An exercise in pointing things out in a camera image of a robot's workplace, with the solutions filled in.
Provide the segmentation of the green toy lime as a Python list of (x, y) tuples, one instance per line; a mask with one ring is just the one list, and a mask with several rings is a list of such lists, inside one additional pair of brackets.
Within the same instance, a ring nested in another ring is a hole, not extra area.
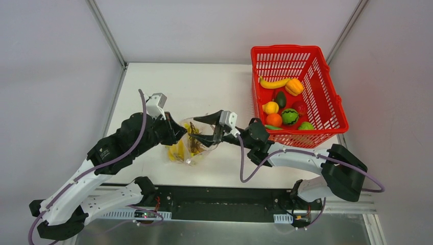
[(298, 130), (314, 130), (314, 126), (308, 122), (308, 121), (304, 121), (301, 123), (301, 125), (298, 127)]

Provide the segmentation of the orange toy orange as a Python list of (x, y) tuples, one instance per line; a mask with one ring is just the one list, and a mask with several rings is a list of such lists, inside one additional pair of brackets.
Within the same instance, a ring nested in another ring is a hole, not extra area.
[(266, 125), (280, 128), (282, 124), (283, 122), (280, 114), (271, 113), (266, 116)]

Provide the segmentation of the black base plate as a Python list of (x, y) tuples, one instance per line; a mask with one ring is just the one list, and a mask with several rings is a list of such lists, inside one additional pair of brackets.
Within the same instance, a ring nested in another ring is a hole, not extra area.
[(157, 185), (138, 205), (158, 207), (180, 221), (273, 223), (278, 217), (319, 211), (323, 202), (307, 203), (289, 189)]

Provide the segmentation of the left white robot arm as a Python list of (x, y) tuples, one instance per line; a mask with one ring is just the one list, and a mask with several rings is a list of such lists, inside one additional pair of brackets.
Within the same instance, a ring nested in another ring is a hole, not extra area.
[(89, 195), (123, 168), (158, 145), (172, 146), (184, 136), (196, 141), (204, 133), (175, 122), (169, 112), (159, 116), (134, 113), (114, 134), (97, 142), (74, 175), (51, 197), (30, 203), (36, 217), (31, 231), (52, 244), (80, 233), (97, 216), (123, 206), (151, 206), (156, 187), (148, 177), (137, 177), (124, 188), (99, 198)]

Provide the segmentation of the dark green avocado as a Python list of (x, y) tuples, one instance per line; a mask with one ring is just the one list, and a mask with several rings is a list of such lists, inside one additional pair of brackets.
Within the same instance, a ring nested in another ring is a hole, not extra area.
[(283, 91), (277, 92), (273, 101), (278, 105), (279, 109), (285, 108), (287, 103), (285, 93)]

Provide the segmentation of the clear zip top bag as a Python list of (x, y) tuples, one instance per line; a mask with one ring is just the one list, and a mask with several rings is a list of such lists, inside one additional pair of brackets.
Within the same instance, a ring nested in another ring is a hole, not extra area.
[(192, 117), (182, 120), (179, 124), (187, 129), (187, 133), (177, 144), (165, 147), (171, 162), (195, 166), (218, 147), (217, 145), (207, 147), (191, 137), (191, 134), (210, 135), (214, 131), (214, 126), (195, 121)]

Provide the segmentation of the orange toy pepper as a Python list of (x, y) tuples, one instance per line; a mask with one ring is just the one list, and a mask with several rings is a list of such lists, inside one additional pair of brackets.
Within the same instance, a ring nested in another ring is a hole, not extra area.
[(304, 91), (304, 86), (297, 78), (288, 80), (284, 88), (292, 96), (298, 96)]

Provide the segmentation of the toy watermelon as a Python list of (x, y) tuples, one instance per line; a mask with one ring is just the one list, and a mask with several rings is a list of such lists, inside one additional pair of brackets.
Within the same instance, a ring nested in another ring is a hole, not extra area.
[(293, 108), (281, 112), (282, 123), (287, 126), (295, 125), (299, 120), (299, 113)]

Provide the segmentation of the yellow toy lemon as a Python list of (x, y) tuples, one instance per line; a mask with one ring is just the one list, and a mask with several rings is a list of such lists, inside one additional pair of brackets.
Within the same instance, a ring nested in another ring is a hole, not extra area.
[(278, 113), (279, 109), (279, 105), (274, 101), (262, 105), (262, 110), (266, 115)]

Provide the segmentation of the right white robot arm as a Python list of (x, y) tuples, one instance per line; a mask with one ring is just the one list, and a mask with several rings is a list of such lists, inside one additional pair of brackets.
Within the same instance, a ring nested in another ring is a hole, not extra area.
[(195, 121), (214, 126), (212, 135), (193, 134), (205, 146), (226, 142), (241, 147), (244, 161), (248, 157), (257, 167), (289, 167), (317, 174), (310, 180), (298, 180), (292, 188), (290, 203), (303, 209), (310, 202), (335, 196), (357, 202), (362, 192), (368, 168), (348, 149), (333, 144), (327, 150), (292, 147), (270, 140), (270, 135), (258, 118), (250, 120), (245, 128), (230, 122), (195, 117)]

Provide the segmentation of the single yellow banana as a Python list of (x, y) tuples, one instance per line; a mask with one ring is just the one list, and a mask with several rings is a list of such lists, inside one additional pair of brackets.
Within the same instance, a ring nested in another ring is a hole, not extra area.
[(282, 80), (278, 80), (278, 81), (274, 81), (274, 82), (269, 82), (269, 81), (265, 80), (263, 77), (259, 77), (259, 83), (260, 83), (261, 87), (263, 87), (265, 89), (277, 89), (277, 88), (284, 87), (290, 80), (292, 80), (292, 79), (286, 78), (286, 79), (282, 79)]

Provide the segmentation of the red plastic basket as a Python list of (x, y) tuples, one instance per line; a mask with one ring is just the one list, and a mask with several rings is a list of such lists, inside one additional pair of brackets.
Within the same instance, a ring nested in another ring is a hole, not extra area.
[[(317, 46), (271, 45), (251, 48), (252, 98), (255, 116), (266, 125), (266, 114), (262, 105), (273, 101), (279, 91), (286, 96), (286, 107), (278, 114), (292, 108), (296, 101), (308, 106), (305, 116), (299, 116), (295, 125), (282, 124), (282, 130), (268, 130), (270, 139), (289, 146), (315, 148), (337, 134), (348, 131), (349, 125), (342, 107), (341, 98), (336, 94), (322, 51)], [(292, 96), (284, 87), (265, 89), (259, 77), (269, 82), (286, 78), (297, 78), (304, 86), (298, 96)], [(308, 121), (314, 130), (298, 130), (302, 122)]]

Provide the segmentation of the red toy apple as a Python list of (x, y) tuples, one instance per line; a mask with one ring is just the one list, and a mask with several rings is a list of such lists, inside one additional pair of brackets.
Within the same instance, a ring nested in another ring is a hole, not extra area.
[(304, 101), (296, 101), (292, 104), (292, 109), (296, 110), (299, 116), (305, 116), (308, 111), (308, 106)]

